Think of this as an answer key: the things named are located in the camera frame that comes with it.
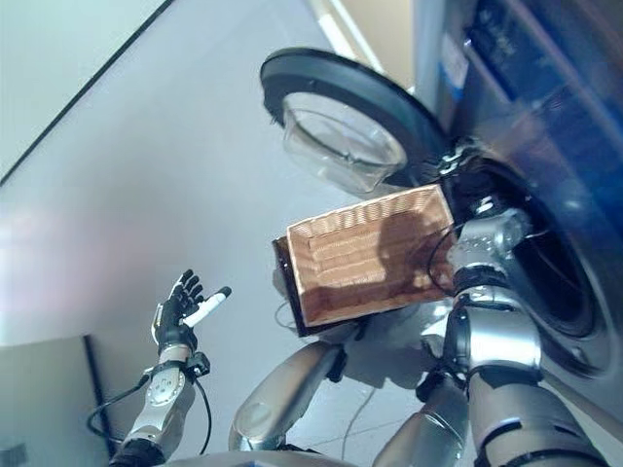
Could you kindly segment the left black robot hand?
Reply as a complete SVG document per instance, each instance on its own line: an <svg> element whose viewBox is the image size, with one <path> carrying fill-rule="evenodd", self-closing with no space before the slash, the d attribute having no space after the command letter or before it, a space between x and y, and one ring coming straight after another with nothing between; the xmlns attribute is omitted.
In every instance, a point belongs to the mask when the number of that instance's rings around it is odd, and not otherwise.
<svg viewBox="0 0 623 467"><path fill-rule="evenodd" d="M157 305L151 334L158 352L175 345L198 348L194 328L232 294L229 286L221 287L208 297L202 295L200 277L192 269L184 271L173 283L167 298Z"/></svg>

